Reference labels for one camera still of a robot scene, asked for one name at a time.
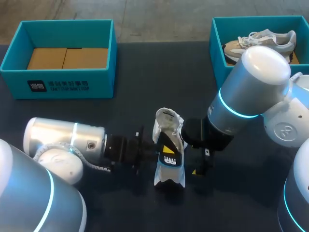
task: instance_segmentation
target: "black logo on box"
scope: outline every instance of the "black logo on box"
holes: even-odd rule
[[[28,85],[32,92],[46,92],[47,91],[43,81],[28,81]]]

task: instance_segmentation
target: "teal cardboard box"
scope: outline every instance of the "teal cardboard box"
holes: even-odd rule
[[[27,70],[34,48],[108,48],[106,68]],[[116,54],[112,20],[22,21],[0,73],[15,99],[112,98]]]
[[[295,54],[300,64],[291,64],[291,75],[309,74],[309,25],[303,16],[218,17],[212,19],[209,53],[218,89],[233,69],[228,66],[222,45],[253,31],[269,29],[274,33],[296,32]]]

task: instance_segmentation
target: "cardboard box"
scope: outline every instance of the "cardboard box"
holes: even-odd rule
[[[105,69],[108,58],[106,48],[68,49],[63,69]]]
[[[62,69],[66,48],[35,48],[27,69]]]
[[[247,36],[253,31],[269,29],[275,33],[296,32],[296,49],[299,64],[290,64],[291,75],[309,74],[309,25],[303,16],[248,16],[219,17],[212,19],[209,53],[218,89],[221,88],[233,66],[227,65],[222,45]]]
[[[105,68],[27,69],[35,48],[105,48]],[[117,43],[112,20],[22,21],[0,66],[15,99],[112,98]]]

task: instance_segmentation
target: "brown cardboard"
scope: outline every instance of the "brown cardboard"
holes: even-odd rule
[[[35,48],[27,69],[62,69],[66,48]]]
[[[227,66],[234,66],[233,64],[230,64],[228,62],[226,64],[227,64]],[[298,58],[297,58],[295,52],[293,52],[293,58],[292,58],[290,64],[299,64],[299,61],[298,61]]]
[[[102,69],[106,68],[107,48],[67,49],[63,69]]]

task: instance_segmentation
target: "sneaker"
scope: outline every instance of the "sneaker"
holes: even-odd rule
[[[154,185],[172,180],[185,187],[184,149],[181,137],[183,119],[173,110],[159,109],[155,114],[153,140],[160,148]]]
[[[251,32],[248,37],[238,37],[238,40],[223,45],[226,61],[236,64],[245,50],[255,45],[266,46],[279,52],[290,63],[296,46],[296,33],[292,30],[287,34],[276,34],[266,29]]]

